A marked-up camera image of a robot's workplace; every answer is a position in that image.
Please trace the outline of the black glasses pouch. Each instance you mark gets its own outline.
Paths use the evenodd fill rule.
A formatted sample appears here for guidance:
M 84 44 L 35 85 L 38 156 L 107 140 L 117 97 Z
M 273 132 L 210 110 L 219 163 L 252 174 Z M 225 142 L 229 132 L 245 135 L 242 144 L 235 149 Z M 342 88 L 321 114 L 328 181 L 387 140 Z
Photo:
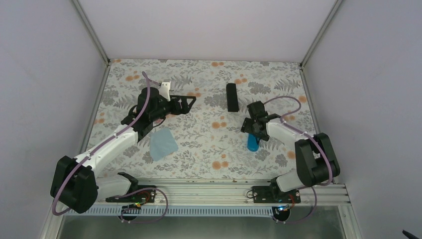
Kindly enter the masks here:
M 237 88 L 235 83 L 226 85 L 226 100 L 228 112 L 239 112 Z

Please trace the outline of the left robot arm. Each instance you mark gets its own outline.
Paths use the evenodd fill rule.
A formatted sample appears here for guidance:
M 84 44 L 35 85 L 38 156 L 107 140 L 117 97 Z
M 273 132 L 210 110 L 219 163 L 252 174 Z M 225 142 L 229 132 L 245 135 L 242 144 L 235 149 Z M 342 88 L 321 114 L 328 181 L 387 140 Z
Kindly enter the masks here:
M 153 123 L 167 115 L 188 114 L 195 96 L 163 96 L 157 88 L 145 87 L 137 104 L 107 138 L 75 157 L 63 156 L 57 162 L 50 195 L 52 213 L 69 210 L 86 212 L 96 201 L 123 198 L 127 202 L 138 196 L 138 180 L 127 173 L 99 178 L 99 173 L 127 148 L 137 145 L 153 129 Z

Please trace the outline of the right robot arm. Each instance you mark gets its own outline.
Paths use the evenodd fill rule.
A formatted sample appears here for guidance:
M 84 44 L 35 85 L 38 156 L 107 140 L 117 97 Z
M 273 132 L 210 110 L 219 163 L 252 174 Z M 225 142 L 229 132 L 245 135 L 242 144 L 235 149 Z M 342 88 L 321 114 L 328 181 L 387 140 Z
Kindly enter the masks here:
M 271 138 L 294 148 L 295 169 L 271 180 L 269 195 L 274 202 L 283 202 L 292 190 L 329 184 L 340 174 L 340 166 L 327 134 L 311 135 L 299 130 L 286 123 L 282 116 L 268 114 L 261 101 L 249 104 L 247 109 L 249 117 L 244 119 L 241 132 L 249 135 L 249 150 L 256 151 L 261 141 Z

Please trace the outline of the light blue cloth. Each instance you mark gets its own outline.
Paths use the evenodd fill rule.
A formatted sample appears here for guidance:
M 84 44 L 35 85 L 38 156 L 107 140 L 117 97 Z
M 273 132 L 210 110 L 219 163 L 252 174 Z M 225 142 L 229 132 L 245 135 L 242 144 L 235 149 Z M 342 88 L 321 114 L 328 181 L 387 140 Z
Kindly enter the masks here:
M 171 153 L 178 151 L 178 149 L 178 144 L 168 127 L 164 127 L 151 134 L 150 156 L 153 161 L 159 161 Z

